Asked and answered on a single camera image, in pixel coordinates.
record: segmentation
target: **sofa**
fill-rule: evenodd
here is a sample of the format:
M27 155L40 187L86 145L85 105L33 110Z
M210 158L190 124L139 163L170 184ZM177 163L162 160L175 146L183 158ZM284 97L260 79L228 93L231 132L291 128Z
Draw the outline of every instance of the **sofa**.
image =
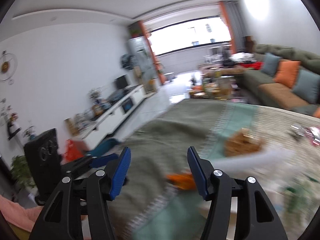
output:
M300 61L300 68L320 75L320 56L314 53L272 44L257 44L254 46L256 60L263 62L266 53L281 57L281 61ZM289 87L275 83L272 76L261 70L246 69L242 76L242 85L251 91L265 106L311 116L319 106L319 100L315 104L308 103L294 94Z

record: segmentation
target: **black speaker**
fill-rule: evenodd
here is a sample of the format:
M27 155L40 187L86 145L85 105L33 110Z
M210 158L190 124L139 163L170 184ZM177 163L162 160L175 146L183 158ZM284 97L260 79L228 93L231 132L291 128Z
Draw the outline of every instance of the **black speaker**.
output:
M56 129L43 132L24 146L24 154L38 187L40 200L44 202L61 180L61 158L57 150Z

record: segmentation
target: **blue cushion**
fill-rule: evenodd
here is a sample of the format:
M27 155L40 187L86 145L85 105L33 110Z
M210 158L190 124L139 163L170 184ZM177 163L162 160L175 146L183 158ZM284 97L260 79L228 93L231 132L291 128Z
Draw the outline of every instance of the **blue cushion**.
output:
M320 75L301 69L292 92L310 104L315 104L318 100L319 85Z
M274 77L277 72L280 59L281 57L275 56L271 53L267 53L264 57L261 71L266 73L270 77Z
M86 154L91 154L95 157L100 157L110 151L114 146L118 145L120 142L117 139L110 138L102 141L93 150L86 152Z

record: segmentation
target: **curtain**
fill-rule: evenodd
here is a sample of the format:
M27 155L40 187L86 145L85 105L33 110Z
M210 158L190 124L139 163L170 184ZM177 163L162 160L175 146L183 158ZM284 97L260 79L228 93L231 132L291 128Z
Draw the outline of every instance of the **curtain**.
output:
M247 30L238 3L235 1L222 1L221 3L224 5L227 14L225 17L228 18L228 27L231 29L230 34L233 34L231 38L233 39L235 51L245 51L244 37L247 36Z

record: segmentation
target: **throw pillow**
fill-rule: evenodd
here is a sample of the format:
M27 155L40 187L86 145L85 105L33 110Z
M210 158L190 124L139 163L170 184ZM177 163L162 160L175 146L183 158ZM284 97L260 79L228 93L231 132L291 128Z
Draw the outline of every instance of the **throw pillow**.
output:
M273 81L292 88L297 79L300 63L300 61L280 61Z
M267 53L264 57L264 62L261 71L273 77L277 72L280 59L281 57L272 55L271 53Z
M292 92L310 104L315 104L318 99L319 85L320 75L301 69Z
M320 107L313 113L313 117L320 118Z

